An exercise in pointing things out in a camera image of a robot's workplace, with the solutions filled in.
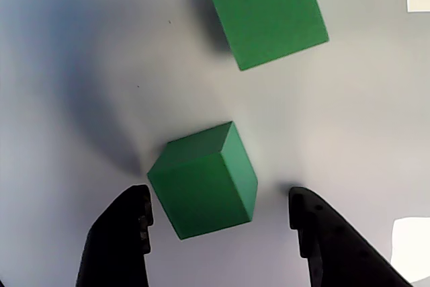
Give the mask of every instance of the foam cube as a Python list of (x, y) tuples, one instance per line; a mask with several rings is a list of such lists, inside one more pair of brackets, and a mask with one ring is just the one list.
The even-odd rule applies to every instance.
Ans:
[(316, 0), (213, 0), (240, 70), (329, 40)]
[(180, 239), (253, 218), (257, 177), (233, 122), (169, 142), (148, 178)]

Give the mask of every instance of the cube face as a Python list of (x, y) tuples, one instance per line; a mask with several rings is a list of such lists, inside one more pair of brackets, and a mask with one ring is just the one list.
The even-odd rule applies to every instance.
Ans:
[(213, 0), (240, 70), (329, 40), (316, 0)]
[[(257, 178), (234, 124), (219, 127), (228, 131), (218, 152), (174, 165), (166, 163), (167, 168), (155, 167), (157, 161), (148, 173), (154, 191), (180, 239), (252, 220)], [(180, 140), (183, 150), (193, 148), (187, 145), (190, 143), (188, 140), (182, 138), (170, 142), (160, 159), (176, 160), (174, 154), (166, 156), (166, 152), (172, 153), (168, 146)]]

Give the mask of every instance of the green block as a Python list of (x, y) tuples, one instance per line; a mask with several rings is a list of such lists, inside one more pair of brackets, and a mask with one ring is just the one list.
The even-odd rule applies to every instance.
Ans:
[(213, 0), (240, 70), (327, 42), (316, 0)]
[(257, 177), (233, 122), (169, 142), (148, 178), (180, 239), (253, 218)]

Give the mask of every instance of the tabletop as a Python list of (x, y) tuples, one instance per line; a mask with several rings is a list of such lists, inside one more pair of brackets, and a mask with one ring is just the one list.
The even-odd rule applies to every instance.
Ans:
[(430, 215), (430, 16), (318, 3), (328, 43), (239, 71), (210, 0), (0, 0), (3, 283), (73, 286), (92, 222), (163, 145), (230, 120), (253, 222), (180, 241), (153, 194), (151, 286), (309, 286), (293, 185), (389, 260), (394, 221)]

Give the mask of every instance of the green cube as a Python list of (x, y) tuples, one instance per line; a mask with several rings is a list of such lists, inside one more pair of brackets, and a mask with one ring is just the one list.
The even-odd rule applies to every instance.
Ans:
[(169, 142), (148, 178), (180, 239), (253, 218), (257, 177), (233, 122)]
[(213, 0), (240, 70), (327, 42), (316, 0)]

